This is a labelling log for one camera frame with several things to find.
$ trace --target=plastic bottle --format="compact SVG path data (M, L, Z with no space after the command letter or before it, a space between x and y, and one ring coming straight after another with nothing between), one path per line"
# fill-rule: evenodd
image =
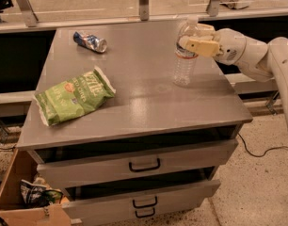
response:
M180 87L188 87L191 83L193 69L197 61L197 55L185 50L179 44L183 36L194 36L198 34L198 17L189 16L185 24L181 27L178 39L176 41L175 54L177 56L175 71L173 74L173 83Z

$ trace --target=drawer handle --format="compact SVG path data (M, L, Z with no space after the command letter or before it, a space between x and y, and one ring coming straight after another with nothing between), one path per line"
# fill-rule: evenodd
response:
M137 218L146 218L146 217L151 217L151 216L153 216L153 215L155 215L155 209L154 209L154 207L152 208L152 213L149 214L149 215L142 215L142 216L140 216L140 215L137 213L137 211L136 211L136 217L137 217Z
M133 169L133 163L129 163L129 170L132 172L142 172L142 171L148 171L148 170L157 170L161 167L161 161L159 158L156 159L157 165L152 168L147 168L147 169Z
M154 207L154 206L157 204L157 198L154 197L154 199L155 199L155 202L154 202L154 203L148 204L148 205L142 205L142 206L136 206L136 201L133 200L133 206L134 206L134 208L137 208L137 209L139 209L139 208L145 208L145 207Z

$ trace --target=open box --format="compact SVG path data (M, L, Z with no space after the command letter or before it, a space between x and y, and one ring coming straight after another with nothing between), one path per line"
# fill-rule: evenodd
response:
M20 182L33 181L37 173L37 163L28 152L14 151L8 170L0 187L0 218L9 226L79 226L62 210L60 204L44 208L24 208Z

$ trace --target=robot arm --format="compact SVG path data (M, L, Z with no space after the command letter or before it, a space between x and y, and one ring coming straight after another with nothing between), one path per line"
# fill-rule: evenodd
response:
M201 34L182 37L180 45L222 64L236 65L241 73L256 81L274 77L288 127L288 39L275 38L267 44L228 28L215 31L204 24L199 24L199 28Z

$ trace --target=chip bag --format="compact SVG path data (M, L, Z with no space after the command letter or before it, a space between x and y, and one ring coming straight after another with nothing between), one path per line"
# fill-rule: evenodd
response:
M35 95L40 115L45 125L82 117L95 111L107 99L115 96L104 73L95 67L93 72L84 73L55 85Z

